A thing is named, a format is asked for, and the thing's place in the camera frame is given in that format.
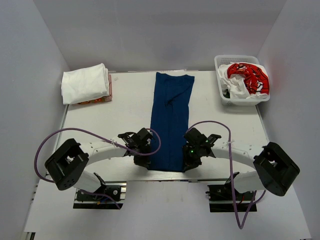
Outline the blue Mickey t-shirt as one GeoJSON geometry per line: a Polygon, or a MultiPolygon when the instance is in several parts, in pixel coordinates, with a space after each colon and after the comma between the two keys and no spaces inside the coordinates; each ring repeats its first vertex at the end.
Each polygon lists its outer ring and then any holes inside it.
{"type": "Polygon", "coordinates": [[[150,128],[158,133],[161,147],[148,157],[151,171],[184,171],[184,134],[189,126],[189,101],[194,82],[195,77],[190,75],[156,73],[150,128]]]}

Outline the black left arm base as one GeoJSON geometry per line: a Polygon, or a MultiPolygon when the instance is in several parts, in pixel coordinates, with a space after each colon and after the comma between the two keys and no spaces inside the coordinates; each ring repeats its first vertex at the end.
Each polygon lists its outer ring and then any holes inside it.
{"type": "Polygon", "coordinates": [[[106,184],[104,194],[112,199],[103,195],[89,195],[78,189],[74,197],[73,208],[84,210],[120,210],[124,204],[126,191],[126,182],[106,184]]]}

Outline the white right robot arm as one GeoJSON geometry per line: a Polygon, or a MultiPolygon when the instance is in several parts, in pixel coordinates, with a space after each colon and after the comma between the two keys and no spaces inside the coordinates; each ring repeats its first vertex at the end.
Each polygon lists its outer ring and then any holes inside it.
{"type": "Polygon", "coordinates": [[[212,157],[233,160],[253,169],[230,174],[225,192],[233,200],[253,191],[269,191],[283,197],[300,173],[298,165],[275,142],[265,146],[233,143],[217,134],[205,136],[194,127],[184,138],[183,157],[189,166],[200,165],[202,157],[212,157]]]}

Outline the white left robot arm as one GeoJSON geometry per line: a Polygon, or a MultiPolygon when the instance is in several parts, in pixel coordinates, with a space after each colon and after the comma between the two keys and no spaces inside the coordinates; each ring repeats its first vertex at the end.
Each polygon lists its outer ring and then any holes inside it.
{"type": "Polygon", "coordinates": [[[107,193],[106,182],[85,168],[96,162],[127,156],[133,156],[137,165],[147,167],[153,138],[154,135],[146,128],[95,142],[78,143],[70,138],[47,159],[44,166],[58,190],[74,187],[99,200],[107,193]]]}

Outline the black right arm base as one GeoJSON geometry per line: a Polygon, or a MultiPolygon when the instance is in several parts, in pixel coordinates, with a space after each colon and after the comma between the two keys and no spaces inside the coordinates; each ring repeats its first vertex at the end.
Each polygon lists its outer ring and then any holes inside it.
{"type": "MultiPolygon", "coordinates": [[[[229,188],[224,184],[208,185],[208,190],[205,192],[209,200],[209,210],[211,213],[233,213],[233,198],[229,188]]],[[[237,211],[244,213],[253,197],[253,192],[238,193],[235,192],[235,202],[237,211]]]]}

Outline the white t-shirt with red print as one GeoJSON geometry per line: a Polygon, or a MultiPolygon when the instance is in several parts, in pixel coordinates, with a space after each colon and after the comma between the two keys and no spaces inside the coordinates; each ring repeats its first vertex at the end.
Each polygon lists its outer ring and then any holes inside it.
{"type": "Polygon", "coordinates": [[[270,95],[270,82],[266,69],[259,64],[232,62],[217,70],[222,94],[230,99],[265,99],[270,95]]]}

